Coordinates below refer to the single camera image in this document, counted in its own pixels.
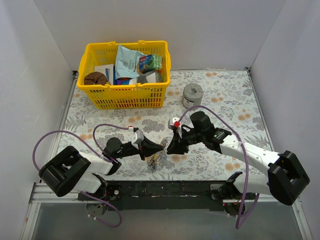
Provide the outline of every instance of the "label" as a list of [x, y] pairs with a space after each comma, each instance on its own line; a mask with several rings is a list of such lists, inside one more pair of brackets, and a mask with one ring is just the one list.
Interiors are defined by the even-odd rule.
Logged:
[[189, 101], [188, 99], [186, 99], [185, 97], [183, 97], [183, 105], [187, 106], [188, 108], [191, 108], [194, 106], [194, 101]]
[[136, 85], [137, 84], [137, 81], [138, 81], [138, 79], [137, 78], [133, 78], [133, 79], [130, 79], [130, 81], [129, 81], [129, 85]]
[[214, 138], [216, 138], [216, 139], [220, 139], [220, 137], [221, 136], [224, 136], [225, 135], [225, 133], [223, 132], [223, 131], [216, 131], [215, 133], [214, 133], [214, 135], [213, 135], [213, 137]]
[[150, 67], [151, 64], [153, 63], [153, 56], [152, 54], [147, 55], [147, 56], [142, 56], [139, 58], [139, 70], [142, 73], [147, 73], [150, 72], [152, 70], [152, 68]]

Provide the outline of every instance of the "basket handle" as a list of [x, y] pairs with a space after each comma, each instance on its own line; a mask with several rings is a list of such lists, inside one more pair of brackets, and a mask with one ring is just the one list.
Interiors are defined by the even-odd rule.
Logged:
[[81, 57], [81, 60], [80, 60], [80, 65], [79, 65], [79, 69], [78, 69], [78, 72], [80, 74], [80, 69], [82, 69], [82, 66], [83, 64], [85, 64], [85, 59], [87, 58], [87, 55], [84, 54], [82, 57]]
[[167, 56], [168, 56], [168, 58], [167, 58], [167, 60], [168, 60], [168, 69], [169, 69], [169, 71], [171, 70], [171, 56], [170, 56], [170, 52], [169, 51], [167, 51], [166, 52], [166, 54], [167, 54]]
[[105, 43], [106, 45], [115, 45], [115, 44], [117, 44], [115, 41], [110, 41], [110, 42], [106, 42]]

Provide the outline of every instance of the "red cap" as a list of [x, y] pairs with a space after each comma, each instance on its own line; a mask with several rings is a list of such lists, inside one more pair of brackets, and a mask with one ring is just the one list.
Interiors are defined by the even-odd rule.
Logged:
[[173, 126], [175, 126], [176, 128], [180, 126], [180, 122], [176, 121]]

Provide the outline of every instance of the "blue snack bag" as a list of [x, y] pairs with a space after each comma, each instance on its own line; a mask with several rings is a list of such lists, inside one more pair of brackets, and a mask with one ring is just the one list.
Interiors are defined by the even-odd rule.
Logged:
[[130, 50], [119, 44], [115, 58], [115, 79], [135, 79], [139, 77], [140, 74], [137, 73], [137, 69], [139, 69], [139, 59], [143, 56], [145, 54], [142, 52]]

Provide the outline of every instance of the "gray floor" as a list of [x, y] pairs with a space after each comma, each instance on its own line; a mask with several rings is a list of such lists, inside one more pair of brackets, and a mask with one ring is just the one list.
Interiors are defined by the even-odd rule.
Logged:
[[[291, 206], [278, 202], [259, 202], [254, 211], [236, 230], [236, 219], [208, 213], [207, 210], [125, 210], [118, 228], [106, 227], [88, 218], [86, 205], [41, 205], [33, 240], [300, 240], [302, 239]], [[115, 212], [102, 217], [118, 221]]]

